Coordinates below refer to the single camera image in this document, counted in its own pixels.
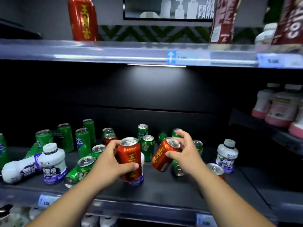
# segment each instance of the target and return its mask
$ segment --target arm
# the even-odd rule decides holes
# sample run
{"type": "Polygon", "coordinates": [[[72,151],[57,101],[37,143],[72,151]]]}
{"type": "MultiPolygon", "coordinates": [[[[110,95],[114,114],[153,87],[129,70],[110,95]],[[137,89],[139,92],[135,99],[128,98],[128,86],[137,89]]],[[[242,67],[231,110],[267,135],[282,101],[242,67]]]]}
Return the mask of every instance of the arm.
{"type": "Polygon", "coordinates": [[[79,224],[96,195],[113,184],[121,175],[139,167],[137,163],[118,164],[114,149],[119,142],[111,141],[89,174],[27,227],[73,227],[79,224]]]}
{"type": "Polygon", "coordinates": [[[181,169],[196,180],[218,226],[274,226],[225,181],[207,168],[188,133],[185,131],[176,133],[183,137],[176,139],[184,145],[184,150],[182,153],[169,151],[166,155],[177,160],[181,169]]]}

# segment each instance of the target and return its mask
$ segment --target hand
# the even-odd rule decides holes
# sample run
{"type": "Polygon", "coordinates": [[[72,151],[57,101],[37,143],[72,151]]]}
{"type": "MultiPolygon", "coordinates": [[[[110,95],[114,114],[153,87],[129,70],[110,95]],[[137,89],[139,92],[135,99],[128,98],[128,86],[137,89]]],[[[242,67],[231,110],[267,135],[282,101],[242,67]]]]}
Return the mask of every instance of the hand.
{"type": "Polygon", "coordinates": [[[203,170],[206,165],[203,162],[199,152],[194,145],[191,136],[182,130],[176,131],[177,135],[181,135],[183,138],[174,137],[181,145],[184,146],[183,151],[168,151],[166,156],[171,159],[174,159],[178,162],[181,169],[192,177],[199,177],[201,175],[201,170],[203,170]]]}
{"type": "Polygon", "coordinates": [[[85,177],[92,179],[97,189],[103,190],[112,185],[123,174],[135,171],[139,168],[138,163],[119,164],[115,158],[117,145],[120,140],[112,140],[100,154],[93,168],[85,177]]]}

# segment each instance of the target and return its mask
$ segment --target red can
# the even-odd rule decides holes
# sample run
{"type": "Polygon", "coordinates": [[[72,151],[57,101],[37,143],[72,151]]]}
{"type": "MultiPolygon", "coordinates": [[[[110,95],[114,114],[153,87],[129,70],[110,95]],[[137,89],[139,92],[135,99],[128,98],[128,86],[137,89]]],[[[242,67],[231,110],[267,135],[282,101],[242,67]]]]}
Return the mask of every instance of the red can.
{"type": "Polygon", "coordinates": [[[171,150],[179,152],[180,143],[172,137],[167,137],[166,139],[163,139],[161,145],[159,146],[159,149],[152,158],[151,164],[153,167],[158,171],[166,171],[169,164],[172,162],[172,159],[167,157],[165,153],[171,150]]]}
{"type": "Polygon", "coordinates": [[[117,136],[115,133],[108,133],[104,136],[104,145],[107,146],[110,141],[117,140],[117,136]]]}
{"type": "Polygon", "coordinates": [[[220,167],[218,164],[215,164],[215,163],[209,163],[206,166],[212,172],[214,172],[216,175],[218,175],[221,179],[223,179],[225,181],[225,174],[224,174],[224,170],[222,167],[220,167]]]}
{"type": "Polygon", "coordinates": [[[126,182],[133,182],[142,176],[141,167],[141,146],[138,139],[127,137],[120,141],[117,151],[119,163],[138,163],[139,168],[133,172],[126,173],[122,179],[126,182]]]}
{"type": "Polygon", "coordinates": [[[71,30],[75,41],[97,41],[97,15],[91,0],[68,0],[71,30]]]}

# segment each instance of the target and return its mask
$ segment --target pink bottle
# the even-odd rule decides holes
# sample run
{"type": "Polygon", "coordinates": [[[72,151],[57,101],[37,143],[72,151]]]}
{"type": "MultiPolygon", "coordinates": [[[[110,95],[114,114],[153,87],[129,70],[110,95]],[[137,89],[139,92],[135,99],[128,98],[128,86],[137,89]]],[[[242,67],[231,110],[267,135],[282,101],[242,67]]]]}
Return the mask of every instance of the pink bottle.
{"type": "Polygon", "coordinates": [[[299,112],[296,121],[290,125],[288,131],[293,136],[303,139],[303,99],[301,99],[299,104],[299,112]]]}
{"type": "Polygon", "coordinates": [[[277,127],[288,128],[294,121],[302,95],[299,91],[302,85],[286,84],[285,91],[274,94],[271,108],[265,117],[265,122],[277,127]]]}
{"type": "Polygon", "coordinates": [[[271,106],[272,97],[279,86],[280,84],[268,83],[267,89],[258,91],[258,99],[254,109],[252,110],[253,117],[265,119],[265,116],[269,112],[271,106]]]}

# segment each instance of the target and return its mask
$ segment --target sprite can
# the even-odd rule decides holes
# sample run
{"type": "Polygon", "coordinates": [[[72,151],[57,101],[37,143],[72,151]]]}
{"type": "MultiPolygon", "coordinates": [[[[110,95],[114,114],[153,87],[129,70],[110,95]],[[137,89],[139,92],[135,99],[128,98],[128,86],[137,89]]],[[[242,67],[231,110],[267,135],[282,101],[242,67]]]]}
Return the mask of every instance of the sprite can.
{"type": "Polygon", "coordinates": [[[144,161],[149,162],[154,156],[154,138],[151,135],[145,135],[141,141],[141,152],[144,154],[144,161]]]}
{"type": "Polygon", "coordinates": [[[167,135],[165,134],[165,133],[161,133],[159,136],[158,136],[158,143],[159,143],[159,145],[162,143],[162,141],[164,140],[164,139],[166,139],[167,138],[167,135]]]}
{"type": "Polygon", "coordinates": [[[146,124],[138,125],[137,139],[141,143],[143,136],[148,135],[149,127],[146,124]]]}
{"type": "Polygon", "coordinates": [[[181,135],[177,135],[177,134],[176,134],[176,131],[177,131],[177,130],[181,130],[181,129],[180,129],[180,128],[175,128],[175,129],[173,129],[173,131],[172,131],[172,137],[182,138],[181,135]]]}
{"type": "Polygon", "coordinates": [[[39,153],[43,152],[43,147],[46,144],[53,143],[54,137],[51,130],[41,130],[36,132],[36,141],[39,148],[39,153]]]}
{"type": "Polygon", "coordinates": [[[193,140],[193,143],[196,146],[199,154],[201,155],[203,152],[203,143],[200,140],[193,140]]]}
{"type": "Polygon", "coordinates": [[[96,133],[95,133],[95,124],[92,119],[83,120],[83,127],[87,127],[89,129],[89,137],[91,139],[91,145],[96,143],[96,133]]]}
{"type": "Polygon", "coordinates": [[[102,142],[104,142],[104,137],[105,137],[105,135],[108,134],[108,133],[115,133],[115,132],[114,132],[114,129],[112,129],[112,128],[110,128],[110,127],[107,127],[107,128],[104,128],[104,129],[102,130],[102,142]]]}
{"type": "Polygon", "coordinates": [[[2,169],[3,166],[9,162],[10,160],[8,156],[6,141],[4,135],[0,133],[0,169],[2,169]]]}
{"type": "Polygon", "coordinates": [[[94,146],[91,152],[92,156],[97,159],[99,155],[105,150],[105,148],[106,146],[103,144],[94,146]]]}
{"type": "Polygon", "coordinates": [[[89,129],[87,127],[76,130],[76,141],[79,158],[87,156],[91,152],[91,141],[89,137],[89,129]]]}
{"type": "Polygon", "coordinates": [[[93,168],[96,158],[86,156],[77,163],[78,181],[81,181],[93,168]]]}
{"type": "Polygon", "coordinates": [[[63,149],[65,153],[74,150],[73,134],[71,132],[71,126],[69,123],[62,123],[58,125],[58,133],[60,142],[58,147],[63,149]]]}
{"type": "Polygon", "coordinates": [[[172,170],[177,177],[182,177],[184,175],[183,170],[180,168],[176,160],[172,161],[172,170]]]}
{"type": "Polygon", "coordinates": [[[64,185],[67,188],[71,188],[74,185],[78,183],[78,172],[77,167],[74,167],[66,176],[64,179],[64,185]]]}
{"type": "Polygon", "coordinates": [[[25,155],[24,158],[32,157],[35,154],[39,153],[38,143],[35,142],[32,147],[29,149],[28,153],[25,155]]]}

